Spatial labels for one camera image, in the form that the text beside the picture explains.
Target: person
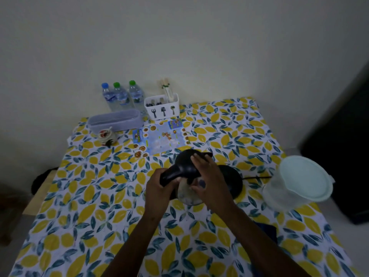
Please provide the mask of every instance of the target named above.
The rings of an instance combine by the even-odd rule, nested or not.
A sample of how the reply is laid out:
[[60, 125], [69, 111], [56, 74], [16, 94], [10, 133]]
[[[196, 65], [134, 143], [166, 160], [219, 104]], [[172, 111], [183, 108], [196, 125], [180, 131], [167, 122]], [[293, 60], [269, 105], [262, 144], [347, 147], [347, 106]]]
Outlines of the person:
[[[234, 203], [219, 167], [208, 155], [206, 160], [197, 154], [192, 163], [205, 181], [205, 188], [193, 183], [191, 188], [206, 206], [216, 213], [248, 253], [251, 263], [264, 276], [309, 276]], [[103, 273], [103, 277], [137, 276], [150, 240], [168, 208], [169, 197], [178, 179], [162, 187], [158, 168], [146, 185], [145, 212], [128, 240]]]

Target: person's right arm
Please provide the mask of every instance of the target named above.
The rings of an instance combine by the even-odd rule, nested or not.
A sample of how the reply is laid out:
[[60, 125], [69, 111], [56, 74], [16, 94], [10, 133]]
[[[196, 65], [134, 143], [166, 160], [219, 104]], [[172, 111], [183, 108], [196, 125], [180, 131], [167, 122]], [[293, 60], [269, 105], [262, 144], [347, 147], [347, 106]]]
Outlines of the person's right arm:
[[191, 188], [228, 226], [250, 257], [251, 263], [265, 276], [309, 276], [234, 203], [219, 167], [208, 155], [208, 162], [197, 154], [191, 157], [204, 179], [205, 188]]

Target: plastic bottle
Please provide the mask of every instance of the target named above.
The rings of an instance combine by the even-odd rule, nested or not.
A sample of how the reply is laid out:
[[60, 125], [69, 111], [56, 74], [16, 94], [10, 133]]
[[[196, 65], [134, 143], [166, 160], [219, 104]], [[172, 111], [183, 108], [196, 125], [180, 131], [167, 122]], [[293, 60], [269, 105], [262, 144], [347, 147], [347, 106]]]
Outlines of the plastic bottle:
[[134, 107], [141, 111], [143, 117], [147, 116], [144, 103], [144, 92], [134, 80], [130, 80], [130, 95], [132, 97]]
[[102, 83], [101, 87], [103, 88], [103, 96], [106, 100], [106, 102], [108, 102], [109, 108], [111, 109], [111, 111], [117, 111], [117, 96], [115, 94], [115, 92], [111, 89], [109, 89], [109, 84], [108, 83]]
[[130, 103], [130, 98], [128, 96], [127, 90], [125, 90], [118, 82], [113, 83], [113, 86], [115, 88], [114, 91], [117, 96], [118, 103], [121, 107], [121, 110], [127, 110], [131, 108], [132, 106]]

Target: lemon print tablecloth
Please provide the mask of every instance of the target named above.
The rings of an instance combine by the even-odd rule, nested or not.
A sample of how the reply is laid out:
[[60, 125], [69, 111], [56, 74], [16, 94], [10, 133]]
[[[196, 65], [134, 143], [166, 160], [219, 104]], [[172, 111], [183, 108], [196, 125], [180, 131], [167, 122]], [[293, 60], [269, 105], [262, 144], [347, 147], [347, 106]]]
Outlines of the lemon print tablecloth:
[[[181, 150], [214, 153], [243, 177], [273, 175], [285, 157], [251, 97], [181, 106], [189, 144], [135, 158], [132, 132], [101, 146], [82, 119], [69, 138], [48, 195], [11, 276], [100, 276], [145, 212], [145, 185]], [[244, 181], [235, 200], [256, 222], [274, 225], [278, 245], [312, 276], [355, 276], [355, 269], [318, 206], [269, 209], [261, 188]], [[139, 276], [251, 276], [250, 259], [224, 222], [204, 204], [172, 200], [147, 249]]]

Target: white plastic basket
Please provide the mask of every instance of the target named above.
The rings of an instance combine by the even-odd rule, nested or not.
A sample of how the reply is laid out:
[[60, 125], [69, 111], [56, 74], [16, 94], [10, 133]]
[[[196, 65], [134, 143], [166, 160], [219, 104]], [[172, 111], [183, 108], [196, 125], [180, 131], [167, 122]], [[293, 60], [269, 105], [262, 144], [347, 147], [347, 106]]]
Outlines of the white plastic basket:
[[[150, 119], [152, 120], [162, 120], [165, 118], [177, 117], [179, 116], [179, 97], [177, 93], [173, 93], [174, 102], [168, 103], [168, 98], [166, 95], [157, 95], [145, 98], [145, 108], [148, 112]], [[164, 104], [146, 107], [146, 104], [151, 103], [151, 100], [156, 103], [160, 102], [160, 98], [164, 99]]]

